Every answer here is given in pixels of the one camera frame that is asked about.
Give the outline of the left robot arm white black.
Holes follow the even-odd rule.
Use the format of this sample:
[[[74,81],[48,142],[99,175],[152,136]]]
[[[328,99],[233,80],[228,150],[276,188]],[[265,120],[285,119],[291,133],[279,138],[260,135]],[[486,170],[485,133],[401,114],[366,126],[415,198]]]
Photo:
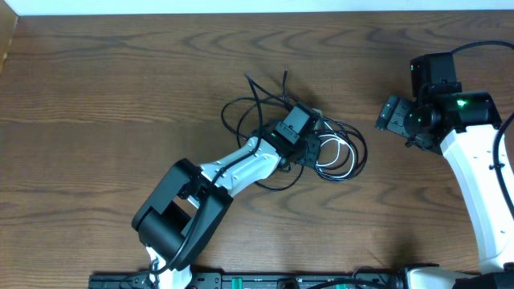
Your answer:
[[[132,227],[150,256],[152,288],[185,288],[190,264],[210,241],[235,196],[290,164],[312,165],[319,111],[298,103],[284,120],[261,126],[228,156],[194,165],[177,161],[136,212]]]

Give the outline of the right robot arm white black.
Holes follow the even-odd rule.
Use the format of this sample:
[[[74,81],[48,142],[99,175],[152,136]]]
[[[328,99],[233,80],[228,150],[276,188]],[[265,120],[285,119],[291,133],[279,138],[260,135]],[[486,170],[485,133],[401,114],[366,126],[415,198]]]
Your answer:
[[[513,262],[513,171],[505,123],[488,92],[463,91],[450,52],[412,59],[410,77],[414,98],[390,96],[376,126],[447,160],[473,225],[480,270],[505,271]]]

